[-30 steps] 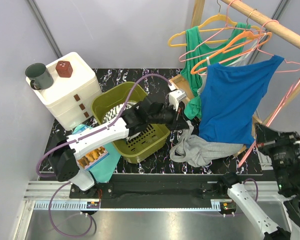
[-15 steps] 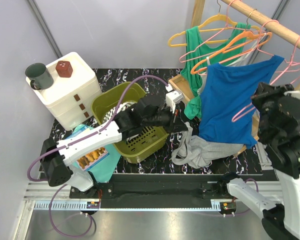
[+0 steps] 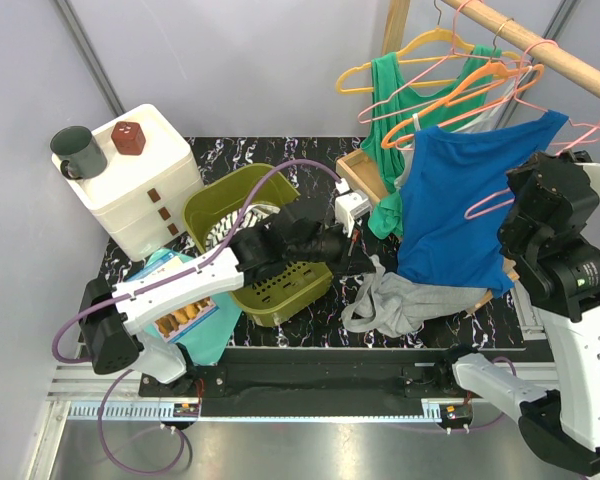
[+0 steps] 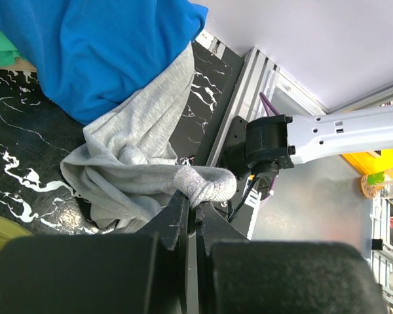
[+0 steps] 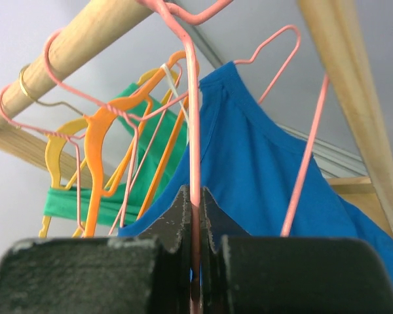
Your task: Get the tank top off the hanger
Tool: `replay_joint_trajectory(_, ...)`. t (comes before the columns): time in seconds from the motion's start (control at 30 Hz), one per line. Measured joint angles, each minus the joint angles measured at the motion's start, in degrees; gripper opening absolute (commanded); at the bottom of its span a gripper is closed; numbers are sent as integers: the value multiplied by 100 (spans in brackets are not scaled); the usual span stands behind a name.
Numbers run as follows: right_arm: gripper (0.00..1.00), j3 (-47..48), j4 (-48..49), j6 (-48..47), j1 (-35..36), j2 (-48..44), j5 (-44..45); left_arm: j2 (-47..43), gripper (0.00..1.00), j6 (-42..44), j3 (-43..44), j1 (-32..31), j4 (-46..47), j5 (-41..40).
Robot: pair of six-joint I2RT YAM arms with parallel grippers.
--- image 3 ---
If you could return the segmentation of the black white striped tank top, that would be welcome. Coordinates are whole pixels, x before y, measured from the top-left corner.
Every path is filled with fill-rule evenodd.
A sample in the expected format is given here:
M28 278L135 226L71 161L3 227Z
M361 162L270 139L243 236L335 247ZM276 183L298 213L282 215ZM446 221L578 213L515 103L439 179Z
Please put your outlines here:
M247 207L237 230L255 226L259 221L266 219L280 211L278 206L269 203L254 203ZM233 225L238 220L239 211L235 210L226 214L216 222L207 233L204 241L205 251L210 251L219 245L228 235Z

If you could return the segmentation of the pink wire hanger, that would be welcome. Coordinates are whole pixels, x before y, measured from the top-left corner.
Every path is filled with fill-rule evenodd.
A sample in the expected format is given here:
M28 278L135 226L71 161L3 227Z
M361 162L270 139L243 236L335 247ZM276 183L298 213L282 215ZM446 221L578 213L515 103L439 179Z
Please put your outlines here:
M420 64L427 64L428 68L423 70L419 75L416 75L413 80L406 82L407 86L412 86L413 88L433 88L433 87L441 87L446 86L452 82L451 79L437 79L437 80L427 80L421 81L420 78L426 76L430 73L435 67L439 66L445 60L454 60L459 58L464 58L469 55L474 49L475 45L471 43L467 43L462 40L458 34L455 32L455 28L448 29L443 28L440 25L442 18L442 10L439 8L436 2L433 2L435 9L438 12L438 19L436 26L428 31L422 32L414 39L412 39L405 46L401 46L400 42L403 36L403 30L406 23L406 16L409 10L409 1L404 1L403 7L398 7L397 4L401 3L398 1L394 1L389 11L389 15L387 17L387 24L385 28L384 35L384 43L383 43L383 55L367 62L358 67L351 68L346 72L342 73L336 82L336 90L340 94L362 94L362 93L372 93L376 94L378 92L378 88L373 85L369 87L360 87L354 89L343 89L343 82L354 73L361 72L363 70L371 70L374 72L374 64L381 62L382 60L391 60L392 65L397 67L397 72L400 73L400 68L403 66L413 66ZM414 53L419 48L425 47L429 44L447 44L449 46L449 51L444 55L438 56L429 56L429 57L413 57L410 55Z

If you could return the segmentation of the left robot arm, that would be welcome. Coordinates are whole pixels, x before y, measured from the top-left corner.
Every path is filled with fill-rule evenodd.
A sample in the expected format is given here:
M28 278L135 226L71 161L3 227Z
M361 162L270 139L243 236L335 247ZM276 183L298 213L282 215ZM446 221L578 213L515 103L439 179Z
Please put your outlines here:
M94 373L134 370L173 395L186 395L196 382L190 357L182 347L146 333L155 320L206 297L269 280L293 263L324 263L335 275L374 272L354 238L356 221L370 210L370 201L360 192L338 196L334 220L324 219L314 206L311 198L297 198L166 272L115 288L91 281L79 325Z

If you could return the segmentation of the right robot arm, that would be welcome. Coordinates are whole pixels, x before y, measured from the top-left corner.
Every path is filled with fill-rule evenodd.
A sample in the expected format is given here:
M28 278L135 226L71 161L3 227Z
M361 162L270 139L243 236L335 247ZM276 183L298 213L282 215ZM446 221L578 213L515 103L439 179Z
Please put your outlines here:
M600 249L583 236L600 204L600 163L584 151L534 153L509 171L515 200L498 238L538 312L558 386L548 390L493 364L475 349L451 349L434 371L446 396L462 390L516 422L541 460L600 474Z

